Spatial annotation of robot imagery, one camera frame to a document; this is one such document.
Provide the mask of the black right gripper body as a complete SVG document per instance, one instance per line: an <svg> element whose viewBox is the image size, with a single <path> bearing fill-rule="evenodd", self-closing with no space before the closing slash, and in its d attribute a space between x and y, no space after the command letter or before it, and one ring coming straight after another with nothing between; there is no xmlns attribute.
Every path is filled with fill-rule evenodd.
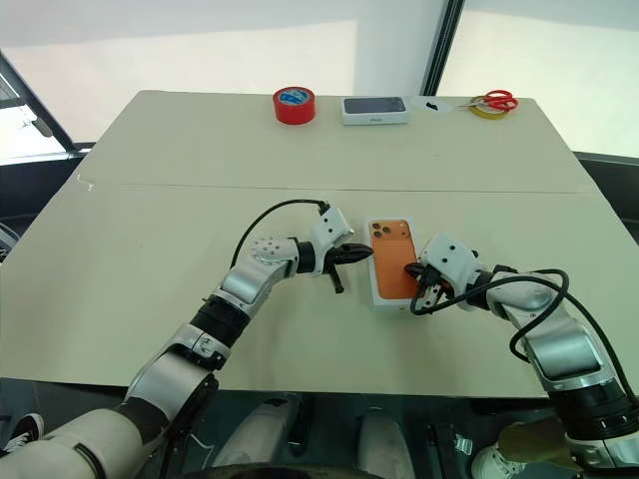
<svg viewBox="0 0 639 479"><path fill-rule="evenodd" d="M437 305L442 297L452 298L452 286L443 279L441 273L434 267L428 265L424 275L420 280L420 285L432 286L435 294L435 301L432 305Z"/></svg>

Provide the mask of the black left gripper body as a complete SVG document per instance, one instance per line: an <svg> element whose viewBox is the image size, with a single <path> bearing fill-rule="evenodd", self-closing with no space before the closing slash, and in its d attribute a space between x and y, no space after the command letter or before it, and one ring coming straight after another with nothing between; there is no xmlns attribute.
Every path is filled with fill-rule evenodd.
<svg viewBox="0 0 639 479"><path fill-rule="evenodd" d="M337 265L348 263L349 259L350 245L348 243L332 247L324 255L321 273L329 274Z"/></svg>

